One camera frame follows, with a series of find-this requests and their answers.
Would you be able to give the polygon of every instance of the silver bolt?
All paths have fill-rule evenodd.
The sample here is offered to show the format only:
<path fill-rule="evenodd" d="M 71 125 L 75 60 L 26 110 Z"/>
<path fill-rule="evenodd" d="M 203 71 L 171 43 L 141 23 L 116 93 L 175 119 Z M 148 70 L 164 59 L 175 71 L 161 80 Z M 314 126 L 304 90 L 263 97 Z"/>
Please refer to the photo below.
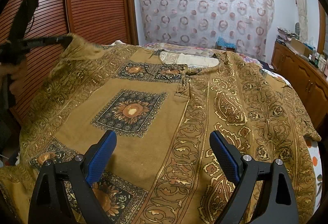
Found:
<path fill-rule="evenodd" d="M 277 165 L 281 166 L 283 164 L 283 161 L 281 159 L 276 159 L 276 163 Z"/>
<path fill-rule="evenodd" d="M 45 166 L 49 166 L 51 164 L 51 160 L 47 159 L 45 162 L 43 162 Z"/>
<path fill-rule="evenodd" d="M 83 159 L 83 155 L 76 155 L 74 159 L 75 161 L 81 161 Z"/>
<path fill-rule="evenodd" d="M 243 155 L 243 159 L 246 161 L 251 161 L 252 157 L 250 155 Z"/>

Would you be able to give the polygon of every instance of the white patterned curtain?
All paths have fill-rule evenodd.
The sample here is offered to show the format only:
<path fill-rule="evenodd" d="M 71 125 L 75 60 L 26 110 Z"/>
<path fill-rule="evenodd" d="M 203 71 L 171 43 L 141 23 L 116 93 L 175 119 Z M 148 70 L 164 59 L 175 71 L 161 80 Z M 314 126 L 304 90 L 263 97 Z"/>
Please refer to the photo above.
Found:
<path fill-rule="evenodd" d="M 306 0 L 296 0 L 296 3 L 300 19 L 300 41 L 305 43 L 308 40 L 307 2 Z"/>
<path fill-rule="evenodd" d="M 263 60 L 273 0 L 141 0 L 149 43 L 221 45 Z"/>

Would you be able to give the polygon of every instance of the wooden dresser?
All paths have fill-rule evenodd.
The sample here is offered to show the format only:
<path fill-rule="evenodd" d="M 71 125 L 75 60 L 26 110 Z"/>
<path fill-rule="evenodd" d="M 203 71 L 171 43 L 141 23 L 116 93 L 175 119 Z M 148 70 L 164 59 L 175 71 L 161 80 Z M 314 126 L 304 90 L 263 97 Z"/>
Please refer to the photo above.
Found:
<path fill-rule="evenodd" d="M 326 76 L 288 47 L 275 43 L 272 66 L 286 78 L 297 92 L 314 128 L 318 128 L 328 112 L 328 82 Z"/>

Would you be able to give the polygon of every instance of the blue gripper pad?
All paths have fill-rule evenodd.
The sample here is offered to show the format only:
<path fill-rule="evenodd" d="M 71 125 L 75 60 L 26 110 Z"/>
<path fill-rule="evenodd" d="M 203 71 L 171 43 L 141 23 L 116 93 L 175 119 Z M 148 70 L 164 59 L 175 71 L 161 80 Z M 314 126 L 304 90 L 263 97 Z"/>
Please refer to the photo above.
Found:
<path fill-rule="evenodd" d="M 86 181 L 87 183 L 89 183 L 90 186 L 92 185 L 92 183 L 100 180 L 100 177 L 104 172 L 108 160 L 116 147 L 116 133 L 113 131 L 108 131 L 106 133 L 108 133 L 107 137 L 105 138 L 99 149 L 96 151 L 88 165 L 88 171 L 86 172 Z"/>
<path fill-rule="evenodd" d="M 210 146 L 227 180 L 237 185 L 240 181 L 238 165 L 215 132 L 210 134 Z"/>

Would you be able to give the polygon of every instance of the wooden wardrobe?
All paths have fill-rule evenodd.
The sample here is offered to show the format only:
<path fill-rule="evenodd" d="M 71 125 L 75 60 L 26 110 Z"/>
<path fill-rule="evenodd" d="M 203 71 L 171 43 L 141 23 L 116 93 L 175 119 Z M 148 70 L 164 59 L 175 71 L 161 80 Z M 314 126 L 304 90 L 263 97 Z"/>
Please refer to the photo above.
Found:
<path fill-rule="evenodd" d="M 0 43 L 6 41 L 22 0 L 9 0 L 0 15 Z M 115 40 L 137 44 L 134 0 L 39 0 L 33 25 L 25 38 L 76 33 L 94 43 Z M 31 100 L 58 61 L 63 48 L 53 45 L 36 48 L 27 55 L 27 78 L 23 93 L 10 111 L 22 124 Z"/>

